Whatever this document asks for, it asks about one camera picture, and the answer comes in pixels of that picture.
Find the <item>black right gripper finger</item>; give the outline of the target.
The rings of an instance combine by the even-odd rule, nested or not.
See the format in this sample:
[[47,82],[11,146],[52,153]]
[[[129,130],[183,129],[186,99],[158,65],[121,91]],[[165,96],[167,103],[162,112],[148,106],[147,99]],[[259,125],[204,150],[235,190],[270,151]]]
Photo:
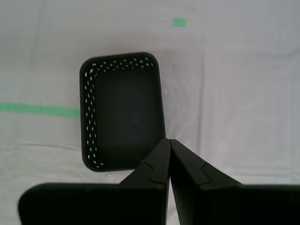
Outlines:
[[162,139],[119,184],[44,183],[18,202],[23,225],[164,225],[170,142]]
[[182,225],[298,225],[298,185],[246,185],[170,140],[170,178]]

